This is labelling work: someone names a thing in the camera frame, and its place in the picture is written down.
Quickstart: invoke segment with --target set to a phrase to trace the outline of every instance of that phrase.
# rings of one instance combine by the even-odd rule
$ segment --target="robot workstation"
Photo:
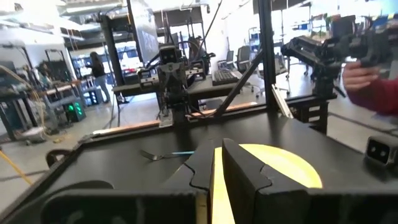
[[[148,36],[134,14],[151,10],[135,12],[147,7],[132,5],[144,2],[127,2],[129,28],[139,42]],[[337,97],[333,82],[345,58],[357,58],[363,67],[388,62],[398,32],[386,25],[324,42],[292,39],[282,54],[313,68],[314,88],[312,95],[284,100],[275,86],[271,0],[259,0],[259,18],[261,48],[217,110],[192,108],[192,67],[181,60],[178,45],[160,44],[153,65],[139,72],[138,86],[114,89],[122,96],[137,88],[159,93],[160,119],[97,131],[71,151],[48,154],[50,170],[3,211],[0,222],[397,223],[398,144],[370,137],[362,154],[304,123],[297,112]],[[117,68],[111,32],[105,32],[110,21],[98,18]],[[141,53],[149,42],[137,43]],[[266,105],[229,106],[261,62]]]

